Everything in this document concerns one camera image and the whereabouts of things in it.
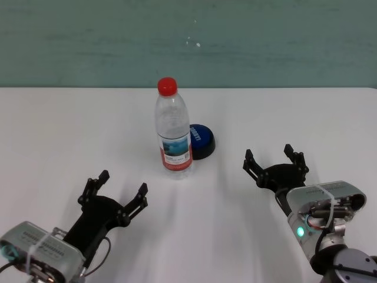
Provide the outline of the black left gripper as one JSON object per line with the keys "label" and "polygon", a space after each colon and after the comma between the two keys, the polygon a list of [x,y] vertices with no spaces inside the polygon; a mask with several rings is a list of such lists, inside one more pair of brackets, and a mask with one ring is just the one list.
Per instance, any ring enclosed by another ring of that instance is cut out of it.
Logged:
{"label": "black left gripper", "polygon": [[96,179],[88,178],[78,198],[82,214],[64,237],[64,242],[77,248],[85,259],[94,256],[108,231],[117,226],[128,226],[148,206],[146,183],[142,183],[135,197],[122,207],[113,199],[97,196],[109,178],[107,170],[103,170]]}

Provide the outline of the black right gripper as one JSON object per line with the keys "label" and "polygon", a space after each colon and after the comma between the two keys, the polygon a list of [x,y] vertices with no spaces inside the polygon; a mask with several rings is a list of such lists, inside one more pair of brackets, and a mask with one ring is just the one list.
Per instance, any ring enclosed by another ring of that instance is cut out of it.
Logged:
{"label": "black right gripper", "polygon": [[255,161],[252,151],[247,149],[243,169],[253,178],[257,186],[265,186],[273,192],[303,186],[306,174],[309,172],[304,153],[295,152],[290,144],[285,145],[284,153],[293,164],[276,164],[264,170]]}

